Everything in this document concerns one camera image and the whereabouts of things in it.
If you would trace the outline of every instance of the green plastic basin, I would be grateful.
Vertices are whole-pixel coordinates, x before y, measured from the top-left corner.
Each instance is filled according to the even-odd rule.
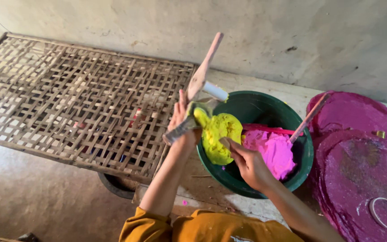
[[[214,115],[219,113],[232,114],[242,124],[267,124],[268,127],[282,127],[287,130],[295,130],[302,122],[300,116],[284,102],[273,96],[255,91],[230,93],[227,102],[219,104],[213,111]],[[210,162],[204,152],[202,142],[196,148],[202,164],[220,184],[245,197],[267,198],[243,180],[235,162],[226,165],[225,170],[223,170],[221,165]],[[292,152],[294,162],[297,165],[294,172],[282,181],[290,191],[297,189],[305,181],[313,164],[313,142],[307,128],[304,129],[304,135],[295,141]]]

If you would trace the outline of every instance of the right hand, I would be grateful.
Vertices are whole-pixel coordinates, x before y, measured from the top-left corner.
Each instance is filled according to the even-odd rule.
[[[227,140],[230,143],[231,157],[237,164],[241,177],[251,188],[264,193],[279,182],[268,169],[261,153],[246,149],[230,138]]]

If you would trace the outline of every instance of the wooden spatula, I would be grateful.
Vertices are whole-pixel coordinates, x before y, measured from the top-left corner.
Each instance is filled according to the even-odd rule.
[[[212,46],[206,55],[206,58],[201,63],[201,65],[196,70],[195,74],[192,76],[189,85],[187,86],[186,97],[187,102],[194,100],[197,97],[206,83],[206,73],[209,69],[209,65],[212,62],[213,56],[217,51],[220,42],[222,41],[223,33],[217,33],[215,39],[212,42]]]

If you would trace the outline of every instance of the woven bamboo mat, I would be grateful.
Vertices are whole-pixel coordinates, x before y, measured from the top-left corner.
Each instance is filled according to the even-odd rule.
[[[196,66],[59,41],[0,39],[0,145],[149,184]]]

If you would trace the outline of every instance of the left hand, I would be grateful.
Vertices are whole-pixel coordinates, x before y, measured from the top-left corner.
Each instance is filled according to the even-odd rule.
[[[180,100],[174,104],[174,114],[171,117],[171,121],[168,125],[168,130],[173,130],[177,127],[183,120],[186,115],[186,95],[183,90],[179,90]],[[176,140],[173,146],[181,145],[186,148],[194,148],[197,143],[201,140],[202,129],[189,130],[184,135],[182,135],[178,140]]]

